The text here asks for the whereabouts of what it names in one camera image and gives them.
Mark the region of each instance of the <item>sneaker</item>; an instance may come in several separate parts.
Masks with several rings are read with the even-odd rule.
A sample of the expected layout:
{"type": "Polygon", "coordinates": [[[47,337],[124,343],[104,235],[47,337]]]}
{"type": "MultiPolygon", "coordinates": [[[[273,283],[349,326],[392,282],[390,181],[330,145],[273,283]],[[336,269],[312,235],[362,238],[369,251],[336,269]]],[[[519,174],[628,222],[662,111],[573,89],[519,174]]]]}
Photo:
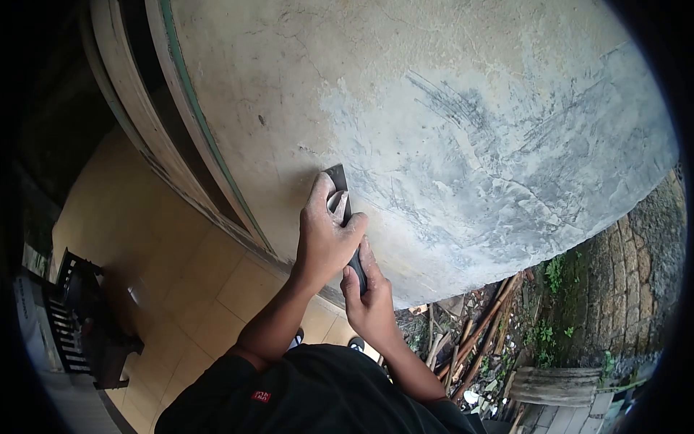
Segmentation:
{"type": "Polygon", "coordinates": [[[299,329],[296,331],[296,336],[294,336],[294,339],[291,340],[291,344],[289,344],[287,351],[301,345],[301,341],[303,341],[303,329],[299,327],[299,329]]]}
{"type": "Polygon", "coordinates": [[[350,347],[351,349],[354,349],[354,350],[359,351],[360,353],[363,353],[363,352],[364,352],[365,343],[364,343],[364,340],[363,340],[362,338],[360,338],[359,336],[357,336],[357,337],[353,337],[353,338],[349,341],[349,344],[348,344],[347,346],[350,347]]]}

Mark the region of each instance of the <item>tiled floor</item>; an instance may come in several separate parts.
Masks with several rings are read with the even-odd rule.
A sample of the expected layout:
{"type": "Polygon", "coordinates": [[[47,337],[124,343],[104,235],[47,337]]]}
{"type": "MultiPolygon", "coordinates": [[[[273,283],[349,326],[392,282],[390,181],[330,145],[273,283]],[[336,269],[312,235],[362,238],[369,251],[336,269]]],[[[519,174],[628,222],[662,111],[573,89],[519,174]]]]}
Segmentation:
{"type": "MultiPolygon", "coordinates": [[[[123,327],[145,342],[109,397],[138,433],[236,342],[281,288],[279,271],[213,226],[154,175],[116,128],[73,186],[53,228],[55,264],[71,252],[106,268],[102,284],[123,327]]],[[[343,310],[314,297],[304,342],[345,345],[343,310]]],[[[372,358],[378,354],[367,349],[372,358]]]]}

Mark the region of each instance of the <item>right hand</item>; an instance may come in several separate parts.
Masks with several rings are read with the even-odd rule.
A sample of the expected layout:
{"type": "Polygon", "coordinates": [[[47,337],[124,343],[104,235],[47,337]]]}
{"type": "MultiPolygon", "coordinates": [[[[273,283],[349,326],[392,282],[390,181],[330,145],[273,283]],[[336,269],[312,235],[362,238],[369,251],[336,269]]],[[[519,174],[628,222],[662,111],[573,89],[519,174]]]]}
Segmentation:
{"type": "Polygon", "coordinates": [[[347,320],[362,339],[379,353],[384,353],[403,340],[395,322],[393,287],[378,268],[366,236],[359,244],[359,261],[366,275],[366,292],[362,297],[359,296],[357,273],[349,265],[342,270],[340,288],[345,296],[347,320]]]}
{"type": "Polygon", "coordinates": [[[333,193],[335,184],[327,173],[320,172],[299,219],[299,244],[292,274],[314,294],[349,262],[369,224],[366,214],[355,212],[343,228],[347,196],[342,196],[336,210],[340,216],[336,218],[327,207],[333,193]]]}

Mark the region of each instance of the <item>black handle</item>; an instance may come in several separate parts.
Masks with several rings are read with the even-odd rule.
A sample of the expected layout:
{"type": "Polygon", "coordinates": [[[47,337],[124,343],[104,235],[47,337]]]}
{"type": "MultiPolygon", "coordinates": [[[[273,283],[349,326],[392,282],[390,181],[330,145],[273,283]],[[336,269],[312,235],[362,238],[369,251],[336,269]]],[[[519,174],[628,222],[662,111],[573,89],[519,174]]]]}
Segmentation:
{"type": "Polygon", "coordinates": [[[359,261],[359,247],[355,250],[352,255],[352,259],[349,260],[347,264],[354,269],[359,278],[359,296],[363,296],[366,292],[366,274],[364,274],[364,269],[362,268],[362,263],[359,261]]]}

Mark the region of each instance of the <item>brick wall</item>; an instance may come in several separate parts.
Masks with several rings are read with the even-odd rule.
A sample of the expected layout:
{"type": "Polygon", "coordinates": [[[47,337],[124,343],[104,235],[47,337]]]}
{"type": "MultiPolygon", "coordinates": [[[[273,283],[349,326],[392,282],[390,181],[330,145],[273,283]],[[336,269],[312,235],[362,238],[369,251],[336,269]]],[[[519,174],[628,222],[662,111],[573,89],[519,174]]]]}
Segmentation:
{"type": "Polygon", "coordinates": [[[682,186],[671,172],[633,211],[585,243],[584,363],[595,364],[605,350],[630,357],[662,347],[681,285],[684,217],[682,186]]]}

